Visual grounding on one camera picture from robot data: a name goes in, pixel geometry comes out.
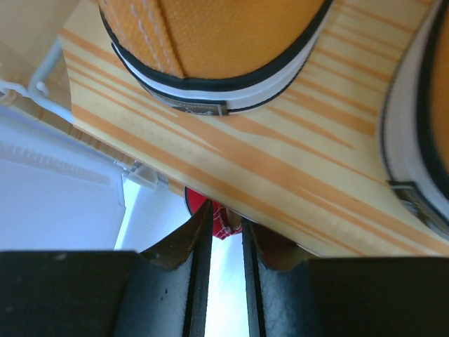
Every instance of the white rubber sole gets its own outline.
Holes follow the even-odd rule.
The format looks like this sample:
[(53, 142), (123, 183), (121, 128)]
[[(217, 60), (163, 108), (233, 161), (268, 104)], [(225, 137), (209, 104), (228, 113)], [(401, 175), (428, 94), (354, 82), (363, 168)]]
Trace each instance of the white rubber sole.
[(319, 37), (320, 31), (326, 23), (326, 19), (329, 16), (329, 12), (332, 6), (329, 8), (326, 16), (315, 31), (313, 37), (306, 44), (306, 46), (280, 71), (273, 76), (261, 81), (253, 86), (243, 88), (235, 91), (195, 91), (195, 90), (183, 90), (173, 88), (165, 84), (159, 83), (153, 79), (146, 77), (139, 70), (137, 70), (132, 64), (130, 64), (124, 56), (120, 53), (120, 50), (115, 44), (112, 44), (114, 50), (126, 64), (126, 67), (142, 82), (151, 88), (156, 89), (161, 93), (165, 93), (176, 98), (186, 100), (210, 100), (210, 101), (223, 101), (227, 104), (228, 110), (242, 110), (251, 109), (251, 107), (261, 105), (263, 102), (273, 98), (282, 92), (286, 86), (296, 77), (305, 61), (307, 60), (311, 50)]
[(424, 165), (416, 125), (417, 88), (422, 59), (427, 37), (441, 2), (437, 0), (433, 3), (403, 57), (384, 102), (377, 139), (382, 152), (382, 163), (389, 179), (397, 182), (414, 182), (429, 204), (449, 219), (449, 201), (435, 186)]

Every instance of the red object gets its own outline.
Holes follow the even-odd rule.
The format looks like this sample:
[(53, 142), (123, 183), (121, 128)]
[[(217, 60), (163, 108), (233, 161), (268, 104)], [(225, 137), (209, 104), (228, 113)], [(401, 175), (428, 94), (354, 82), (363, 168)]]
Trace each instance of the red object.
[[(193, 216), (196, 211), (201, 207), (201, 205), (207, 200), (207, 198), (198, 192), (195, 192), (189, 188), (184, 189), (184, 199), (187, 209), (190, 215)], [(223, 207), (216, 201), (212, 200), (213, 206), (213, 236), (218, 239), (226, 239), (227, 237), (238, 234), (241, 232), (242, 227), (235, 230), (229, 224), (226, 214), (226, 207)]]

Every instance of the tan canvas sneaker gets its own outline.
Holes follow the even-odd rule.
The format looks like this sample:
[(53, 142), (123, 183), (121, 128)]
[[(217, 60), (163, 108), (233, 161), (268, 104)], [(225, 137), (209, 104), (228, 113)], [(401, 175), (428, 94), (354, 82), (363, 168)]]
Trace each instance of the tan canvas sneaker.
[(392, 81), (379, 125), (396, 195), (449, 239), (449, 0), (435, 1)]
[(333, 0), (98, 0), (118, 57), (155, 97), (196, 114), (252, 109), (300, 71)]

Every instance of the orange shoe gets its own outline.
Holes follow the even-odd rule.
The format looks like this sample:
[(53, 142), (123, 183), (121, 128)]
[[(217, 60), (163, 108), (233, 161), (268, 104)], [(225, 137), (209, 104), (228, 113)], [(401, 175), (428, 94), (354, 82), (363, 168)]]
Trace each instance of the orange shoe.
[(226, 115), (295, 79), (333, 0), (98, 0), (112, 47), (171, 107)]
[(406, 51), (379, 126), (389, 184), (425, 225), (449, 239), (449, 0), (431, 6)]

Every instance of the shoe sole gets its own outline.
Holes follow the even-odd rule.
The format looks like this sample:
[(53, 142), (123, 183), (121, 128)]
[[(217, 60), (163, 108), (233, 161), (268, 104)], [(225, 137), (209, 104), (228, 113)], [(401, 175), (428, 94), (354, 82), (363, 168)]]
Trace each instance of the shoe sole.
[[(301, 36), (268, 65), (223, 80), (178, 79), (146, 67), (120, 46), (103, 15), (102, 19), (120, 61), (154, 97), (185, 112), (226, 115), (248, 111), (273, 100), (295, 80), (319, 37), (332, 3), (333, 0), (325, 0)], [(194, 109), (201, 105), (213, 108)]]
[[(449, 239), (449, 189), (443, 188), (442, 180), (448, 177), (443, 167), (436, 169), (430, 164), (438, 159), (436, 155), (429, 158), (433, 141), (429, 123), (424, 127), (428, 134), (424, 135), (422, 121), (429, 120), (431, 69), (426, 65), (431, 64), (429, 57), (434, 52), (431, 44), (436, 45), (438, 25), (443, 22), (448, 2), (434, 2), (404, 53), (377, 128), (380, 157), (391, 188), (409, 211), (445, 239)], [(435, 176), (438, 170), (443, 170), (443, 178)]]

